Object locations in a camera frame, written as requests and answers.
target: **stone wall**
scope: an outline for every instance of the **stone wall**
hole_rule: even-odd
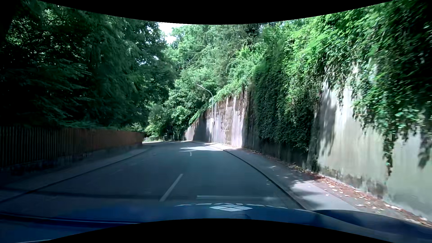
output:
[[[336,92],[324,84],[316,151],[321,173],[432,219],[432,164],[421,156],[420,136],[396,142],[387,176],[383,139],[371,128],[363,131],[353,118],[351,93],[345,88],[340,106]]]

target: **ivy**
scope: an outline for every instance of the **ivy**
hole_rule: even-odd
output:
[[[261,138],[307,151],[326,79],[340,105],[344,89],[353,90],[354,117],[383,136],[389,174],[394,142],[411,132],[421,133],[423,167],[432,135],[429,12],[427,2],[396,0],[265,28],[253,77]]]

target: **curb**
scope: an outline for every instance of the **curb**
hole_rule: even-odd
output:
[[[33,190],[29,190],[29,191],[23,192],[23,193],[21,193],[21,194],[18,194],[18,195],[15,195],[15,196],[12,196],[12,197],[9,197],[9,198],[6,198],[6,199],[3,199],[3,200],[0,201],[0,204],[3,203],[3,202],[7,202],[7,201],[10,201],[10,200],[16,199],[16,198],[18,198],[18,197],[21,197],[21,196],[27,195],[27,194],[31,194],[31,193],[33,193],[33,192],[36,192],[36,191],[40,190],[40,189],[47,188],[47,187],[49,187],[49,186],[52,186],[52,185],[58,184],[58,183],[60,183],[60,182],[64,182],[64,181],[67,181],[67,180],[69,180],[69,179],[72,179],[72,178],[75,178],[75,177],[78,177],[78,176],[82,176],[82,175],[84,175],[84,174],[87,174],[87,173],[93,172],[93,171],[95,171],[95,170],[98,170],[98,169],[101,169],[101,168],[104,168],[104,167],[107,167],[107,166],[110,166],[110,165],[116,164],[116,163],[118,163],[118,162],[121,162],[121,161],[124,161],[124,160],[130,159],[130,158],[135,157],[135,156],[137,156],[137,155],[143,154],[143,153],[149,151],[150,149],[151,149],[151,147],[145,149],[144,151],[142,151],[142,152],[140,152],[140,153],[134,154],[134,155],[129,156],[129,157],[126,157],[126,158],[122,158],[121,160],[117,160],[117,161],[112,162],[112,163],[110,163],[110,164],[106,164],[106,165],[103,165],[103,166],[101,166],[101,167],[98,167],[98,168],[91,169],[91,170],[89,170],[89,171],[86,171],[86,172],[80,173],[80,174],[78,174],[78,175],[74,175],[74,176],[71,176],[71,177],[68,177],[68,178],[65,178],[65,179],[62,179],[62,180],[56,181],[56,182],[52,182],[52,183],[49,183],[49,184],[47,184],[47,185],[41,186],[41,187],[39,187],[39,188],[36,188],[36,189],[33,189]]]
[[[186,142],[190,142],[190,143],[195,143],[195,144],[202,144],[199,142],[194,142],[194,141],[186,141]],[[293,191],[291,191],[288,187],[286,187],[285,185],[283,185],[282,183],[276,182],[273,179],[271,179],[270,176],[266,175],[266,173],[262,172],[260,169],[258,169],[257,167],[255,167],[254,165],[252,165],[251,163],[249,163],[248,161],[230,153],[227,150],[212,146],[212,144],[202,144],[202,145],[206,145],[206,146],[210,146],[210,147],[214,147],[217,149],[220,149],[222,151],[225,151],[229,154],[231,154],[232,156],[240,159],[241,161],[247,163],[248,165],[250,165],[252,168],[256,169],[259,173],[261,173],[263,176],[265,176],[267,179],[269,179],[274,185],[276,185],[279,189],[281,189],[287,196],[289,196],[292,200],[294,200],[300,207],[302,207],[305,210],[315,210],[313,207],[311,207],[305,200],[303,200],[302,198],[298,197],[296,194],[294,194]]]

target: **black border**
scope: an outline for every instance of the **black border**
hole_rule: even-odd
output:
[[[301,19],[343,12],[388,1],[183,2],[90,1],[45,2],[107,15],[182,24],[247,24]]]

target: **sky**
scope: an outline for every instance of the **sky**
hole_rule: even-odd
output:
[[[165,40],[167,43],[171,44],[173,41],[175,41],[175,37],[169,35],[171,33],[171,30],[172,30],[171,28],[180,27],[182,25],[185,25],[185,24],[159,22],[159,29],[162,30],[165,33],[165,35],[167,35],[165,37]]]

